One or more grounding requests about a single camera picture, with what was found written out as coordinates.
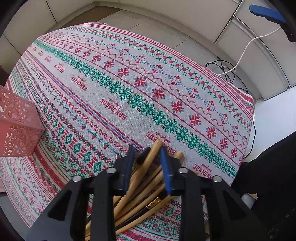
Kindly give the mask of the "bamboo chopstick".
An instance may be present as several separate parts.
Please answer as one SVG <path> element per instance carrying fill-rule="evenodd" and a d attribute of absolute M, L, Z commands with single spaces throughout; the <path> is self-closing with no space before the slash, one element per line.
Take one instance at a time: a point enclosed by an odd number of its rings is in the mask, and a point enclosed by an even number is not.
<path fill-rule="evenodd" d="M 134 191 L 137 189 L 138 185 L 140 184 L 141 180 L 147 173 L 149 167 L 151 166 L 152 162 L 154 161 L 156 155 L 159 152 L 159 149 L 162 147 L 163 142 L 161 140 L 157 140 L 153 147 L 151 148 L 150 152 L 148 153 L 147 157 L 145 158 L 142 165 L 138 167 L 131 178 L 131 182 L 128 188 L 128 191 L 124 197 L 121 198 L 117 206 L 114 208 L 114 218 L 117 218 L 125 207 L 125 205 L 129 202 L 131 196 L 133 195 Z"/>

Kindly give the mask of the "black gold-banded chopstick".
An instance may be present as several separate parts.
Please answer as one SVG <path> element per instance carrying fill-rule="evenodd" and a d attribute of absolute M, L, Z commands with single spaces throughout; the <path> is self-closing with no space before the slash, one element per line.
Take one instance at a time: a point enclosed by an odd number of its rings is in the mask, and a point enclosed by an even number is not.
<path fill-rule="evenodd" d="M 159 204 L 163 199 L 161 195 L 156 197 L 151 202 L 145 204 L 145 205 L 138 205 L 136 208 L 132 209 L 130 212 L 128 212 L 126 215 L 124 215 L 122 218 L 118 219 L 115 222 L 115 229 L 118 230 L 131 222 L 135 221 L 136 219 L 142 217 L 145 215 L 148 211 L 153 209 L 157 204 Z"/>

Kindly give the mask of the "embroidered patterned tablecloth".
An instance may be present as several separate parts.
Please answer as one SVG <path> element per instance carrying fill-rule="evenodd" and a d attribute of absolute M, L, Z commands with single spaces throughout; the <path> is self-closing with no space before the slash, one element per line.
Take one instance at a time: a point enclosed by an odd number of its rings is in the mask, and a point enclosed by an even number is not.
<path fill-rule="evenodd" d="M 1 179 L 31 226 L 75 175 L 91 177 L 129 146 L 161 140 L 185 166 L 231 184 L 254 115 L 246 92 L 174 49 L 102 23 L 38 37 L 5 85 L 31 101 L 45 132 L 28 157 L 2 157 Z"/>

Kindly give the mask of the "pink perforated utensil holder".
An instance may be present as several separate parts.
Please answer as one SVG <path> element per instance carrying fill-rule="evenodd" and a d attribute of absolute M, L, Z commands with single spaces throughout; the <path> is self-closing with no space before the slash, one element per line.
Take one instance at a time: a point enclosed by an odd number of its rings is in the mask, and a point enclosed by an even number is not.
<path fill-rule="evenodd" d="M 32 155 L 45 128 L 36 106 L 1 86 L 1 157 Z"/>

